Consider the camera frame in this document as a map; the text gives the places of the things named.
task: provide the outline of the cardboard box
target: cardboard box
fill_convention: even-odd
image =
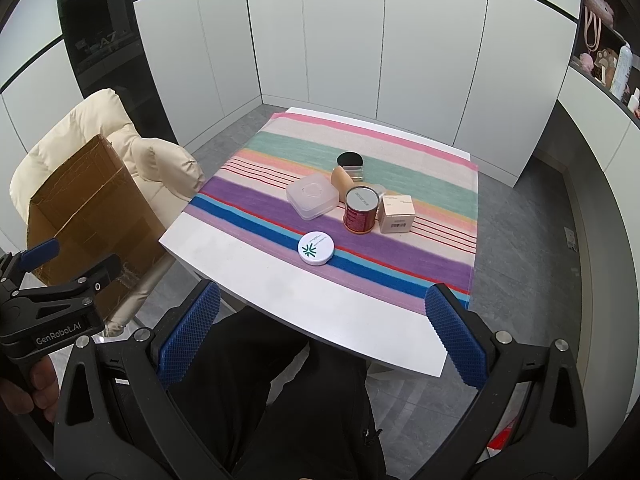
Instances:
[[[384,195],[378,208],[381,233],[407,233],[415,220],[414,202],[409,195]]]
[[[103,319],[164,255],[165,229],[115,150],[95,136],[40,186],[29,205],[27,247],[50,238],[60,254],[34,274],[46,285],[81,276],[110,253],[122,274],[96,297]]]

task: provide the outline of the metal screw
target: metal screw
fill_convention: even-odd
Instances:
[[[502,343],[503,345],[508,345],[511,341],[513,341],[513,337],[509,332],[505,332],[504,330],[500,330],[500,332],[495,333],[495,338],[498,343]]]
[[[561,352],[566,352],[569,349],[569,343],[564,339],[556,339],[556,348]]]
[[[84,348],[85,346],[87,346],[89,344],[89,341],[91,341],[89,339],[89,336],[81,335],[78,339],[76,339],[76,346],[78,348]]]
[[[135,331],[133,339],[142,343],[143,341],[149,339],[149,336],[151,336],[151,330],[149,330],[148,328],[139,328]]]

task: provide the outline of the person's leg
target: person's leg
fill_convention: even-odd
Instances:
[[[317,341],[233,471],[242,480],[384,479],[364,359]]]
[[[169,387],[186,420],[227,470],[260,422],[271,381],[307,341],[245,307],[211,327],[184,379]]]

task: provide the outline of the black glass panel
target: black glass panel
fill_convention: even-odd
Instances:
[[[140,40],[133,0],[58,0],[82,95],[112,88],[143,137],[176,142]]]

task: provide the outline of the square plastic lid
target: square plastic lid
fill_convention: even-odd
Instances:
[[[324,175],[314,173],[289,184],[287,200],[303,219],[311,220],[338,205],[338,190]]]

